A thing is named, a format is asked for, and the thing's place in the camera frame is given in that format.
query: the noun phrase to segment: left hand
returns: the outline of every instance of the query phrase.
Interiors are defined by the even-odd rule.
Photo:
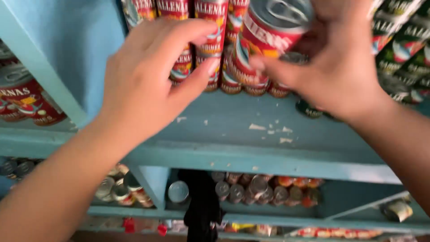
[[[94,122],[116,132],[117,143],[128,149],[170,124],[203,92],[216,62],[207,59],[174,89],[170,70],[187,43],[205,43],[216,28],[202,19],[165,18],[136,26],[107,61],[103,106]]]

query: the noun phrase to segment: black cloth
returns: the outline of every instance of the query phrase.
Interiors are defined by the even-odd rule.
[[[178,178],[188,185],[191,203],[184,217],[188,226],[187,242],[215,242],[225,212],[219,205],[215,182],[206,171],[180,170]]]

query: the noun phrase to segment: right hand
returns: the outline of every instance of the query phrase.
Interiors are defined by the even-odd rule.
[[[367,116],[390,99],[376,75],[370,5],[371,0],[314,0],[312,29],[295,46],[311,62],[298,66],[253,56],[250,65],[345,122]]]

